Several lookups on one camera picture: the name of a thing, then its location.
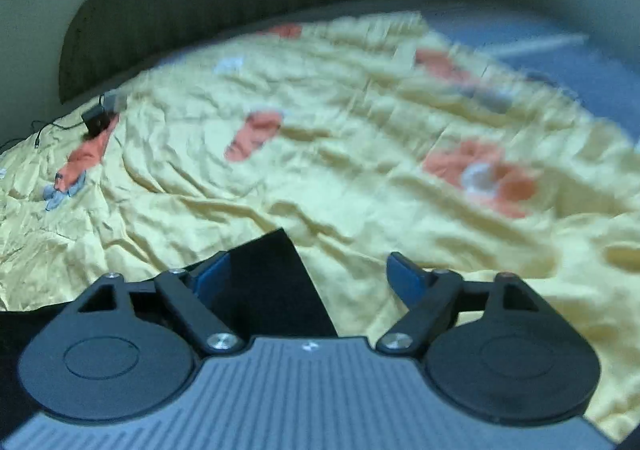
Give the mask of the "yellow floral bedsheet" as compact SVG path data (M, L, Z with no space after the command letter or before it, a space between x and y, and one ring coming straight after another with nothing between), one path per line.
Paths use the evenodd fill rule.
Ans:
M1 306L67 302L286 230L337 331L402 313L388 253L487 279L512 271L590 341L589 417L639 422L639 155L559 89L450 42L417 14L285 25L206 46L119 87L85 187L43 187L73 112L1 157Z

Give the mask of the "black power adapter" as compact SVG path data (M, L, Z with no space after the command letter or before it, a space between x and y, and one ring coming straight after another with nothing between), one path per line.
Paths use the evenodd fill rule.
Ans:
M94 138L108 129L114 116L113 111L104 108L102 104L96 104L81 114L81 119L86 126L88 136Z

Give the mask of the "black pants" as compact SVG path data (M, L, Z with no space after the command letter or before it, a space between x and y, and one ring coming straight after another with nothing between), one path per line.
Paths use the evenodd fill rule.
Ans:
M41 412L138 418L174 400L205 359L255 337L335 334L283 230L141 282L106 274L72 302L2 314L1 433Z

